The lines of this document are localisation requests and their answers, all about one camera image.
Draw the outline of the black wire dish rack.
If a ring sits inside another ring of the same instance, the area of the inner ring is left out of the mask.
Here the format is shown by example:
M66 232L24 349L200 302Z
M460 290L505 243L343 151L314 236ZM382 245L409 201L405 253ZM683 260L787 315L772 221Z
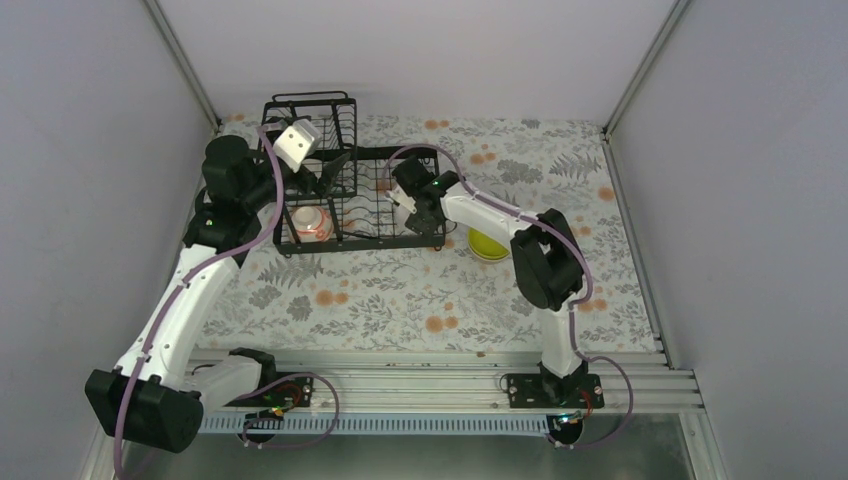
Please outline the black wire dish rack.
M339 155L351 158L339 174L330 196L302 195L286 190L285 211L273 233L277 251L291 257L299 254L336 253L401 248L441 249L446 240L444 224L432 236L407 230L395 206L385 196L394 187L383 171L398 145L360 146L358 144L357 102L344 91L278 93L264 105L264 124L309 119L321 132L322 140L304 166L320 179L322 167ZM291 213L301 206L320 206L332 218L334 233L324 242L302 243L293 232Z

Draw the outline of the yellow-green bowl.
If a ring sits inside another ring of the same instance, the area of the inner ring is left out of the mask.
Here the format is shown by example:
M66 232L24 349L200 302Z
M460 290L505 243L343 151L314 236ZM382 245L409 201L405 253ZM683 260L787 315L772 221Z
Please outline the yellow-green bowl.
M475 251L481 255L496 256L510 254L508 248L473 228L468 230L467 243L471 251Z

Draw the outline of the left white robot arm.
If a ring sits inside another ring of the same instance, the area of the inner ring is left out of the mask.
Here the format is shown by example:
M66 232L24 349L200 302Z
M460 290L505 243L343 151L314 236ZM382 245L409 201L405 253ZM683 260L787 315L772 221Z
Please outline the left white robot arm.
M313 137L287 131L262 137L258 149L237 135L213 139L201 165L203 189L195 200L174 274L154 313L110 370L93 371L85 395L121 457L126 442L179 453L203 420L229 406L254 411L241 426L247 445L267 436L263 421L281 420L311 401L317 376L283 373L271 354L236 348L196 374L186 371L191 352L221 292L249 251L273 233L259 212L284 210L287 183L311 185L303 161L317 147Z

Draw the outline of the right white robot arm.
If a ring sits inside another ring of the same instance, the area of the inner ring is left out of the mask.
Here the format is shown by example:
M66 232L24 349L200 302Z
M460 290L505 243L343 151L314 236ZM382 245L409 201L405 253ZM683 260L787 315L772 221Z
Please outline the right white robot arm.
M396 166L391 177L395 185L387 195L408 230L429 235L451 221L508 249L516 285L539 318L543 397L555 407L578 399L588 361L576 346L573 302L584 288L586 262L563 214L522 211L455 171L435 175L414 156Z

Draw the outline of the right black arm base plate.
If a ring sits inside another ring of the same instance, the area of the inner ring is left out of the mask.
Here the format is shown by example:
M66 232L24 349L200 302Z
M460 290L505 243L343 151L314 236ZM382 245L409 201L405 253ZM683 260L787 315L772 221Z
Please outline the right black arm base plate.
M604 390L595 374L577 374L569 379L544 378L538 373L508 373L501 377L513 409L601 409Z

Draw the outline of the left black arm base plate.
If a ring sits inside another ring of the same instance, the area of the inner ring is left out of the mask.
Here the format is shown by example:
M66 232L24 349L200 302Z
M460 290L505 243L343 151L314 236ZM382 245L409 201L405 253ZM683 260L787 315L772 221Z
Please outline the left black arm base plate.
M309 373L278 373L256 391L231 400L226 407L292 409L310 406L315 379Z

